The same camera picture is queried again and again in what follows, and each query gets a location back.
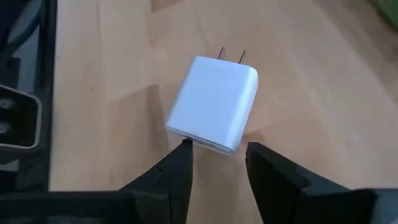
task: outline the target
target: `wooden surface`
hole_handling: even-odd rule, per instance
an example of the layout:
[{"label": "wooden surface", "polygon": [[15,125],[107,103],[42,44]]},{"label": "wooden surface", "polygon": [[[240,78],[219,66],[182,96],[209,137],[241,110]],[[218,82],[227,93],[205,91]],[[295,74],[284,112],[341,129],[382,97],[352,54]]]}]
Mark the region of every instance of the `wooden surface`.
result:
[{"label": "wooden surface", "polygon": [[113,190],[180,141],[164,118],[191,60],[259,72],[242,148],[194,148],[189,223],[260,223],[259,141],[349,188],[398,187],[398,34],[363,0],[58,0],[52,190]]}]

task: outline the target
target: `phone charger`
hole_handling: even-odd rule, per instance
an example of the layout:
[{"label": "phone charger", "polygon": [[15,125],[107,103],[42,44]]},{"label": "phone charger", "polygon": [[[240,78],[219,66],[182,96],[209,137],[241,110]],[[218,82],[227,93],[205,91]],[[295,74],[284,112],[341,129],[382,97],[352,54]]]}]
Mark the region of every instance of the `phone charger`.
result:
[{"label": "phone charger", "polygon": [[196,57],[166,128],[196,144],[232,154],[241,142],[257,85],[257,71],[250,66]]}]

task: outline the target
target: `wood grain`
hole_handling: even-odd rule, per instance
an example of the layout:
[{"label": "wood grain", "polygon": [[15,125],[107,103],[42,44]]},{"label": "wood grain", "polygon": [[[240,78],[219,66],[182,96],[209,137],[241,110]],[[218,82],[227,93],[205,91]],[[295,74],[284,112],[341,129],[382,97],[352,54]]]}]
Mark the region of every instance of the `wood grain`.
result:
[{"label": "wood grain", "polygon": [[221,47],[248,51],[259,89],[239,152],[195,148],[189,223],[261,223],[248,141],[352,189],[398,187],[398,35],[367,1],[59,0],[57,23],[52,190],[118,189],[163,158],[192,59]]}]

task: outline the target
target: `prong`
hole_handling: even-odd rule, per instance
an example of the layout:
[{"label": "prong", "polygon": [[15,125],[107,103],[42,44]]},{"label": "prong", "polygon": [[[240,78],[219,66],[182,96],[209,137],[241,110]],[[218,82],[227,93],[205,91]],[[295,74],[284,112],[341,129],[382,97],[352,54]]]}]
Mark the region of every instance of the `prong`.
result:
[{"label": "prong", "polygon": [[244,59],[246,58],[246,50],[244,50],[241,59],[239,60],[239,63],[242,64],[244,62]]},{"label": "prong", "polygon": [[221,48],[220,54],[218,55],[218,60],[224,60],[225,48]]}]

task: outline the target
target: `white power adapter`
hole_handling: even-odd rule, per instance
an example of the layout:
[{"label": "white power adapter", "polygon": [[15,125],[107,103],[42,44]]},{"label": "white power adapter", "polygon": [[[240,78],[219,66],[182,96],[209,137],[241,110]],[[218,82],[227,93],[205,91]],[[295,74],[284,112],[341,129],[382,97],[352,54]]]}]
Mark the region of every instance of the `white power adapter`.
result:
[{"label": "white power adapter", "polygon": [[239,63],[196,57],[181,86],[166,122],[172,132],[194,143],[224,153],[234,153],[242,139],[257,91],[256,69]]}]

